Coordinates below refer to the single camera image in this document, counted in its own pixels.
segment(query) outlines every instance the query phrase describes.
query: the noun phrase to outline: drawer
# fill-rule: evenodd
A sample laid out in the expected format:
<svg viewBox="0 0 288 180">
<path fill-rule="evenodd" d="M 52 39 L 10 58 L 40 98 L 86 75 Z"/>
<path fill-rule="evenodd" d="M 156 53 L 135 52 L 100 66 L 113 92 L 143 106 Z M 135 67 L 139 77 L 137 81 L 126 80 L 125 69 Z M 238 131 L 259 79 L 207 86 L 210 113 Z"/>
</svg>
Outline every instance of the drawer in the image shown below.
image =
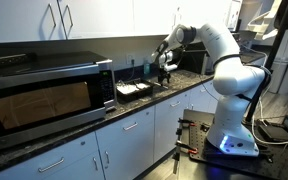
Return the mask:
<svg viewBox="0 0 288 180">
<path fill-rule="evenodd" d="M 96 131 L 99 148 L 136 134 L 138 129 L 154 123 L 154 106 L 132 114 Z"/>
<path fill-rule="evenodd" d="M 97 150 L 93 132 L 0 172 L 0 180 L 42 179 Z"/>
</svg>

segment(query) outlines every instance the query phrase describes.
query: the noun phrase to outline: black tray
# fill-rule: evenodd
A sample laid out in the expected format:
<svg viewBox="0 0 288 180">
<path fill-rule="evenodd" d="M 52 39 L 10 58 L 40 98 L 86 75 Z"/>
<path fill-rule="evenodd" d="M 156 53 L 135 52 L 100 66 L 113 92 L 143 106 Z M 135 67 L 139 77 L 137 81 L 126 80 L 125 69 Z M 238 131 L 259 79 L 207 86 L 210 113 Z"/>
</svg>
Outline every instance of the black tray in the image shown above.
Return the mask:
<svg viewBox="0 0 288 180">
<path fill-rule="evenodd" d="M 139 90 L 136 90 L 134 92 L 131 92 L 131 93 L 128 93 L 128 94 L 123 94 L 122 92 L 120 92 L 117 88 L 117 96 L 119 98 L 121 98 L 123 101 L 126 101 L 126 102 L 130 102 L 130 101 L 134 101 L 134 100 L 137 100 L 139 98 L 142 98 L 142 97 L 145 97 L 145 96 L 150 96 L 152 95 L 153 93 L 153 86 L 154 84 L 153 83 L 150 83 L 146 80 L 143 80 L 143 79 L 134 79 L 134 80 L 131 80 L 131 81 L 127 81 L 127 82 L 124 82 L 125 85 L 136 85 L 136 84 L 139 84 L 139 83 L 143 83 L 143 84 L 146 84 L 148 85 L 149 87 L 147 88 L 144 88 L 144 89 L 139 89 Z"/>
</svg>

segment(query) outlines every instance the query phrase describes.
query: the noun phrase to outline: kitchen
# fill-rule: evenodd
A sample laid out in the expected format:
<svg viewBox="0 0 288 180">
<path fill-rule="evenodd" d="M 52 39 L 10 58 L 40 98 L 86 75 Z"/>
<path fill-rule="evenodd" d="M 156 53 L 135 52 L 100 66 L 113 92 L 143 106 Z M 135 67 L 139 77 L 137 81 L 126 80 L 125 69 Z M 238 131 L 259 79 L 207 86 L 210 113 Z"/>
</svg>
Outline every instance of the kitchen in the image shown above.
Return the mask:
<svg viewBox="0 0 288 180">
<path fill-rule="evenodd" d="M 215 8 L 212 7 L 212 3 L 215 3 L 216 1 L 209 1 L 210 3 L 204 4 L 203 1 L 201 2 L 194 2 L 196 6 L 192 6 L 192 1 L 180 1 L 178 3 L 177 1 L 174 1 L 174 3 L 171 3 L 171 1 L 123 1 L 123 2 L 112 2 L 112 1 L 80 1 L 80 2 L 70 2 L 70 1 L 55 1 L 54 2 L 48 2 L 48 1 L 39 1 L 34 2 L 37 4 L 34 4 L 33 2 L 27 2 L 22 1 L 19 3 L 19 1 L 8 1 L 8 2 L 2 2 L 0 1 L 0 8 L 3 7 L 6 9 L 3 11 L 3 15 L 0 15 L 0 56 L 4 55 L 10 55 L 10 54 L 22 54 L 22 53 L 28 53 L 28 52 L 35 52 L 39 55 L 45 55 L 45 54 L 52 54 L 52 53 L 63 53 L 63 52 L 79 52 L 79 51 L 93 51 L 95 53 L 98 53 L 100 55 L 103 55 L 109 59 L 113 60 L 114 63 L 114 69 L 116 71 L 120 70 L 123 72 L 126 72 L 127 75 L 122 75 L 122 78 L 125 78 L 123 80 L 128 79 L 131 76 L 131 73 L 129 71 L 132 71 L 132 64 L 127 64 L 127 56 L 132 55 L 134 58 L 134 66 L 138 67 L 139 72 L 142 73 L 142 65 L 143 62 L 150 59 L 151 53 L 156 49 L 156 47 L 161 43 L 161 41 L 166 37 L 168 33 L 171 32 L 172 28 L 178 23 L 178 21 L 182 20 L 186 23 L 191 23 L 192 21 L 195 21 L 196 18 L 194 17 L 204 17 L 203 15 L 205 13 L 210 14 L 210 17 L 217 19 L 218 17 L 225 17 L 223 14 L 227 13 L 225 12 L 225 8 L 229 8 L 229 3 L 225 4 L 224 1 L 221 1 L 223 3 L 223 6 L 218 5 Z M 193 11 L 190 9 L 200 9 L 200 11 Z M 34 17 L 36 19 L 36 24 L 31 24 L 34 21 L 29 19 L 29 21 L 25 21 L 25 18 L 30 18 L 30 15 L 27 15 L 27 12 L 30 12 L 31 14 L 35 14 Z M 44 26 L 50 25 L 51 33 L 46 34 L 44 30 Z M 83 29 L 82 25 L 90 25 L 90 27 L 87 27 L 87 29 Z M 284 46 L 285 53 L 288 53 L 288 45 L 281 45 L 281 47 Z M 84 142 L 87 146 L 92 146 L 96 144 L 96 147 L 85 147 L 90 148 L 93 150 L 84 150 L 85 148 L 77 148 L 76 154 L 79 154 L 79 156 L 76 157 L 70 157 L 69 152 L 68 157 L 71 158 L 71 160 L 65 160 L 64 162 L 68 163 L 61 163 L 63 167 L 60 167 L 61 165 L 55 167 L 55 169 L 51 168 L 50 171 L 46 170 L 46 175 L 36 175 L 34 173 L 38 174 L 38 171 L 34 172 L 32 174 L 27 173 L 27 177 L 32 179 L 42 179 L 42 178 L 50 178 L 50 179 L 56 179 L 61 177 L 69 177 L 68 173 L 70 172 L 77 172 L 77 170 L 82 171 L 82 168 L 79 168 L 80 164 L 87 164 L 92 163 L 92 165 L 96 164 L 96 168 L 94 168 L 95 172 L 102 173 L 99 175 L 98 178 L 95 178 L 95 174 L 91 174 L 91 176 L 94 179 L 103 179 L 104 176 L 106 179 L 116 179 L 116 177 L 124 177 L 120 179 L 133 179 L 140 173 L 142 173 L 145 169 L 147 169 L 150 165 L 157 162 L 161 156 L 165 155 L 163 153 L 154 154 L 153 147 L 157 146 L 160 143 L 156 143 L 156 145 L 153 145 L 152 143 L 154 141 L 157 141 L 158 139 L 155 139 L 156 137 L 153 136 L 153 134 L 156 134 L 154 132 L 154 126 L 157 127 L 156 124 L 154 124 L 154 121 L 156 121 L 156 117 L 163 117 L 166 119 L 165 114 L 169 111 L 169 109 L 162 110 L 163 103 L 173 103 L 177 101 L 181 101 L 181 106 L 178 106 L 178 109 L 175 114 L 168 115 L 170 118 L 179 117 L 182 116 L 183 109 L 186 108 L 184 104 L 189 104 L 189 96 L 193 92 L 190 90 L 193 87 L 199 87 L 198 84 L 201 82 L 201 79 L 199 76 L 190 76 L 185 73 L 181 72 L 175 72 L 174 77 L 171 78 L 171 81 L 176 82 L 178 80 L 179 82 L 183 83 L 184 81 L 187 82 L 187 77 L 193 78 L 194 81 L 188 83 L 188 84 L 177 84 L 174 83 L 175 87 L 172 87 L 173 92 L 164 91 L 164 93 L 167 93 L 167 95 L 170 95 L 168 98 L 167 95 L 163 94 L 162 90 L 161 92 L 154 93 L 153 97 L 156 99 L 156 102 L 153 104 L 149 101 L 141 101 L 139 104 L 138 102 L 134 101 L 130 104 L 121 106 L 120 109 L 117 111 L 111 112 L 110 114 L 107 114 L 105 119 L 110 119 L 111 122 L 107 123 L 107 126 L 104 125 L 105 123 L 94 123 L 88 127 L 85 127 L 87 129 L 87 132 L 80 132 L 81 130 L 76 130 L 77 132 L 70 132 L 69 134 L 75 134 L 75 136 L 71 136 L 69 134 L 65 135 L 68 136 L 68 139 L 71 138 L 72 141 L 69 143 L 65 143 L 66 146 L 61 146 L 58 149 L 58 152 L 61 151 L 68 151 L 66 149 L 73 150 L 74 145 Z M 212 87 L 211 81 L 207 81 L 209 83 L 209 87 Z M 205 100 L 206 103 L 210 104 L 211 97 L 208 97 L 208 99 Z M 211 106 L 208 109 L 209 112 L 214 112 L 214 108 Z M 125 121 L 125 124 L 122 124 L 122 126 L 131 126 L 132 123 L 134 123 L 134 119 L 138 119 L 140 121 L 140 118 L 138 117 L 145 117 L 145 119 L 149 119 L 147 122 L 145 122 L 145 129 L 141 131 L 137 131 L 137 136 L 134 135 L 134 137 L 141 137 L 143 142 L 147 142 L 148 145 L 143 147 L 143 144 L 139 144 L 136 139 L 132 139 L 129 136 L 119 136 L 114 135 L 112 130 L 109 129 L 110 126 L 119 122 Z M 57 142 L 62 141 L 62 139 L 66 139 L 63 137 L 54 137 L 53 140 L 50 140 L 51 142 L 46 142 L 47 145 L 45 145 L 43 141 L 38 142 L 35 146 L 27 147 L 28 149 L 23 150 L 17 150 L 14 152 L 8 152 L 9 155 L 6 155 L 5 152 L 2 152 L 2 155 L 4 157 L 0 157 L 1 162 L 6 162 L 7 159 L 12 161 L 16 161 L 14 159 L 17 158 L 21 159 L 19 161 L 25 161 L 31 159 L 31 162 L 24 163 L 21 166 L 18 166 L 18 169 L 22 168 L 28 168 L 27 171 L 23 169 L 24 172 L 30 172 L 30 168 L 36 168 L 31 167 L 36 164 L 42 162 L 41 167 L 47 167 L 48 165 L 52 165 L 56 162 L 61 162 L 61 157 L 57 157 L 57 159 L 51 159 L 49 162 L 47 162 L 47 159 L 50 156 L 55 156 L 57 154 L 56 149 L 53 149 L 52 151 L 52 143 L 55 141 Z M 39 156 L 42 152 L 39 152 L 38 149 L 40 147 L 44 147 L 43 151 L 46 153 L 49 153 L 49 155 L 42 157 Z M 133 147 L 139 147 L 138 149 L 141 149 L 143 153 L 148 154 L 147 162 L 143 162 L 143 165 L 141 168 L 134 167 L 134 162 L 139 161 L 139 159 L 136 158 L 130 158 L 128 154 L 131 156 L 134 154 Z M 91 162 L 87 162 L 84 159 L 87 159 L 86 157 L 90 157 L 92 159 Z M 132 163 L 124 163 L 121 167 L 121 162 L 124 162 L 125 159 L 129 159 Z M 26 179 L 23 175 L 22 177 L 18 174 L 18 169 L 16 166 L 7 165 L 7 163 L 0 164 L 0 169 L 5 169 L 7 166 L 14 167 L 14 170 L 10 170 L 14 173 L 14 177 L 23 178 Z M 128 173 L 128 177 L 125 177 L 125 172 L 130 171 L 132 173 Z"/>
</svg>

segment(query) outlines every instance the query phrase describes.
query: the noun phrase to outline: floor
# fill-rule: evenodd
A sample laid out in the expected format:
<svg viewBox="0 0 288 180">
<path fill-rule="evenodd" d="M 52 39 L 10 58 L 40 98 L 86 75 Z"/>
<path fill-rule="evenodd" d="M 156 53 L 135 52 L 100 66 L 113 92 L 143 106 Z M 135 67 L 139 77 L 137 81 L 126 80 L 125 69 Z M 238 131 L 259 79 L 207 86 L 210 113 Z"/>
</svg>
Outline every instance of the floor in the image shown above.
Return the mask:
<svg viewBox="0 0 288 180">
<path fill-rule="evenodd" d="M 269 122 L 281 123 L 284 115 L 288 115 L 288 94 L 265 93 L 261 98 L 261 103 L 254 113 L 254 118 L 264 118 Z M 174 160 L 169 157 L 159 166 L 149 172 L 143 180 L 177 180 L 176 174 L 173 174 Z"/>
</svg>

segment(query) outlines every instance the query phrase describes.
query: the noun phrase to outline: dark granite countertop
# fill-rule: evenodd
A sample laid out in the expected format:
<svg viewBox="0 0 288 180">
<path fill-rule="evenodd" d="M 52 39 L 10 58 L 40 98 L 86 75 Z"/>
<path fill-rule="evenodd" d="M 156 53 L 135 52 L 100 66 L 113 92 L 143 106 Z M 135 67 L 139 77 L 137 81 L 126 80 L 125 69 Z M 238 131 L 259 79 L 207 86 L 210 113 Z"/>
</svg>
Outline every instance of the dark granite countertop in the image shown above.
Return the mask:
<svg viewBox="0 0 288 180">
<path fill-rule="evenodd" d="M 92 121 L 83 126 L 68 129 L 6 150 L 0 150 L 0 171 L 121 120 L 172 96 L 185 92 L 201 84 L 201 82 L 206 82 L 211 79 L 211 76 L 200 76 L 185 70 L 174 71 L 171 75 L 170 84 L 166 84 L 168 89 L 154 86 L 153 93 L 150 96 L 129 103 L 119 101 L 116 110 L 108 112 L 103 119 Z M 157 82 L 157 77 L 146 78 L 145 80 L 154 83 Z"/>
</svg>

